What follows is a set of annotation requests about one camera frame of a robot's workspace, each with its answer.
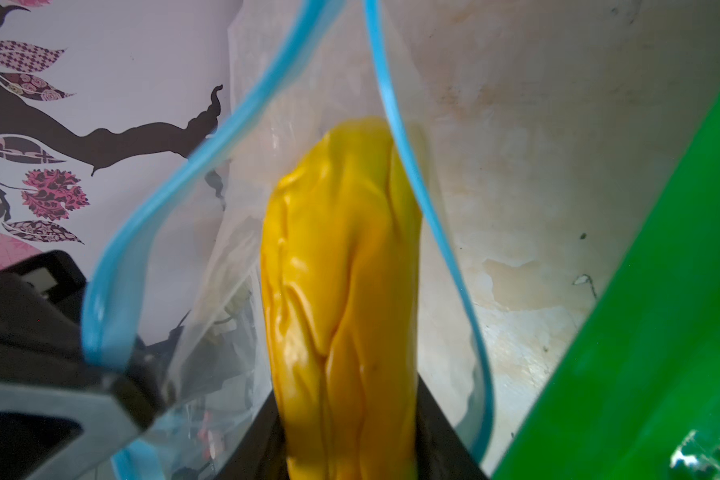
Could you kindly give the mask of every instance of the yellow wrinkled mass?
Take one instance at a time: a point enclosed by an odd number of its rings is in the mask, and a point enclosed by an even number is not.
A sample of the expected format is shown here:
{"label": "yellow wrinkled mass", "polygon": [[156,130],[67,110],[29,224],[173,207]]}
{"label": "yellow wrinkled mass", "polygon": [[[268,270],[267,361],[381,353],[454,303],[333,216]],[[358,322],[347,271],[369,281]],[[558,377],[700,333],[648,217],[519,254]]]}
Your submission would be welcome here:
{"label": "yellow wrinkled mass", "polygon": [[421,225],[380,118],[330,130],[272,193],[262,295],[292,480],[414,478]]}

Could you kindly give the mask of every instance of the white wall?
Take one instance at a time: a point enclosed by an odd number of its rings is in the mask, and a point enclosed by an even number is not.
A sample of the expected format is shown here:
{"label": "white wall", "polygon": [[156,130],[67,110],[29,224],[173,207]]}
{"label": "white wall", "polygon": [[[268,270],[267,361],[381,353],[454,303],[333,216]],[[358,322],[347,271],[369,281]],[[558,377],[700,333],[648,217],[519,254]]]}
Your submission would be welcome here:
{"label": "white wall", "polygon": [[[388,6],[456,152],[439,174],[492,361],[490,472],[595,303],[572,283],[604,292],[720,90],[720,0]],[[442,337],[421,331],[420,370]],[[439,369],[458,417],[469,372]]]}

